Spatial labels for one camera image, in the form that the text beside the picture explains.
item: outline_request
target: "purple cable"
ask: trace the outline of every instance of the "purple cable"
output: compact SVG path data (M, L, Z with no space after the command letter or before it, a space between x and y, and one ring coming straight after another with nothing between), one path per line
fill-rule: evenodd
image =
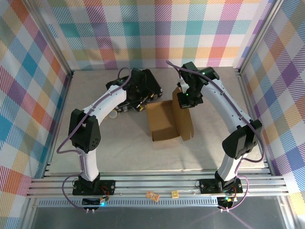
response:
M244 201L244 199L246 198L248 192L249 192L249 180L245 177L245 176L238 176L237 173L238 173L238 169L239 167L241 166L241 163L243 160L245 161L250 161L250 162L253 162L253 163L259 163L261 161L263 161L264 157L265 157L265 147L264 147L264 143L263 143L263 140L260 136L260 134L253 128L253 126L248 122L248 120L246 120L243 115L239 112L239 110L236 108L236 106L234 105L234 103L231 101L231 99L224 93L224 91L221 89L221 87L219 87L215 82L213 82L210 78L208 78L207 76L201 74L201 73L198 73L198 72L195 72L195 71L192 71L192 70L188 70L188 69L185 69L185 68L181 68L179 66L176 66L174 64L172 64L170 61L166 61L166 63L170 66L172 66L173 68L176 69L179 69L181 71L185 71L185 72L188 72L188 73L193 73L193 74L196 74L200 77L203 77L205 80L207 80L208 82L210 82L218 91L220 91L220 93L226 98L226 100L228 101L228 103L231 105L231 107L235 110L235 112L237 113L237 115L247 124L248 127L250 127L250 129L254 132L255 136L257 137L259 143L261 144L261 147L262 147L262 157L259 159L259 160L251 160L251 159L248 159L248 158L242 158L240 160L240 162L238 163L237 167L236 167L236 170L235 170L235 174L236 174L236 177L237 178L244 178L247 182L247 190L246 190L246 193L244 195L244 197L242 198L242 200L237 204L235 205L234 207L230 208L230 209L234 209L236 207L238 207L239 205L241 205L241 203Z
M80 173L78 174L73 174L73 175L70 175L68 176L62 183L62 186L61 186L61 190L62 190L62 193L63 195L65 196L65 198L67 199L67 201L73 205L74 207L76 208L79 208L81 210L84 210L86 211L84 208L82 207L79 207L77 205L75 205L67 196L67 194L65 193L64 191L64 184L66 183L66 181L71 178L71 177L77 177L77 176L80 176L82 174L82 172L84 171L84 164L83 164L83 160L82 160L82 155L79 151L75 150L75 149L70 149L70 150L64 150L64 151L60 151L61 148L67 143L67 141L75 134L75 132L78 130L78 128L80 128L80 126L83 124L83 122L86 120L86 118L88 117L88 115L96 108L96 106L98 104L100 104L104 99L106 99L107 97L109 97L110 95L112 95L113 93L117 92L118 90L120 90L121 88L123 88L127 83L128 81L130 80L131 76L132 76L132 73L130 71L129 68L127 67L123 67L119 70L119 73L118 73L118 78L120 77L120 73L123 69L127 69L129 71L129 76L127 78L127 80L121 85L119 86L118 88L114 89L113 91L111 91L109 94L106 94L105 96L103 96L102 98L100 98L98 101L96 101L96 103L93 105L93 107L88 111L88 113L82 118L82 120L77 124L77 126L75 127L75 129L68 135L68 137L60 144L60 146L57 148L56 152L58 154L64 154L64 153L69 153L69 152L75 152L77 153L79 156L80 156L80 161L81 161L81 171Z

